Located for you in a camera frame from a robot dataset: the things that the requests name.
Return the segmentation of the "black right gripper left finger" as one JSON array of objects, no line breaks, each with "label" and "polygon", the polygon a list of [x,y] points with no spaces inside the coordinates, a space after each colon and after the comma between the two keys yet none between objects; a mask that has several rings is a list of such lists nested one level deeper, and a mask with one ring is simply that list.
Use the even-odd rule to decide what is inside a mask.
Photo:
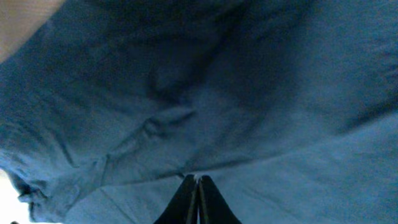
[{"label": "black right gripper left finger", "polygon": [[187,175],[164,212],[154,224],[197,224],[198,185],[194,175]]}]

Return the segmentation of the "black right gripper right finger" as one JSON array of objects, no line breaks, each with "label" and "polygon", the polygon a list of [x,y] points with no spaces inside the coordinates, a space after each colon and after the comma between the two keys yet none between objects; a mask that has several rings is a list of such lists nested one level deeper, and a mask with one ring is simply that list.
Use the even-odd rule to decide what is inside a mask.
[{"label": "black right gripper right finger", "polygon": [[210,176],[204,175],[200,178],[198,190],[201,224],[242,224]]}]

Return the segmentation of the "navy blue shorts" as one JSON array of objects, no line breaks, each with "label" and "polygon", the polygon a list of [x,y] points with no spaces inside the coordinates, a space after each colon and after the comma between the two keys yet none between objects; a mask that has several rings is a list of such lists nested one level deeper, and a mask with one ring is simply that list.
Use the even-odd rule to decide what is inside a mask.
[{"label": "navy blue shorts", "polygon": [[396,1],[65,1],[1,64],[1,169],[49,223],[397,222]]}]

